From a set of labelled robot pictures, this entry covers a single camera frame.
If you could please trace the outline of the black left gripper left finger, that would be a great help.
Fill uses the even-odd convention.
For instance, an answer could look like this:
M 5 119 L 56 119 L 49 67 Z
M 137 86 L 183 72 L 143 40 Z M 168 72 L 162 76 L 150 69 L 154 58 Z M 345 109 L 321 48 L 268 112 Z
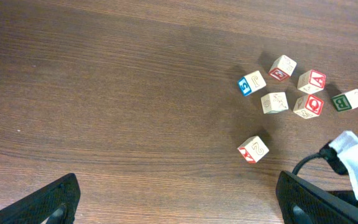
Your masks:
M 69 173 L 0 210 L 0 223 L 73 224 L 80 201 L 80 187 Z

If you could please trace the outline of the wooden block red Y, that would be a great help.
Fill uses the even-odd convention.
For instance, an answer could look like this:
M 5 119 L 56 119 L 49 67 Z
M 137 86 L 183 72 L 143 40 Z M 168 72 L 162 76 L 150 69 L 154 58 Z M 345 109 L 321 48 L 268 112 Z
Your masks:
M 268 147 L 258 136 L 247 139 L 237 149 L 244 159 L 251 164 L 257 163 L 269 152 Z

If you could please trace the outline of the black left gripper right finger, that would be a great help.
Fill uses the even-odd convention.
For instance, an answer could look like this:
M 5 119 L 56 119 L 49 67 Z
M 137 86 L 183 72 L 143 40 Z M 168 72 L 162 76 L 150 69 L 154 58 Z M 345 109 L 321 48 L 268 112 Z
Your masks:
M 358 223 L 358 200 L 351 190 L 325 191 L 282 171 L 276 196 L 285 223 Z

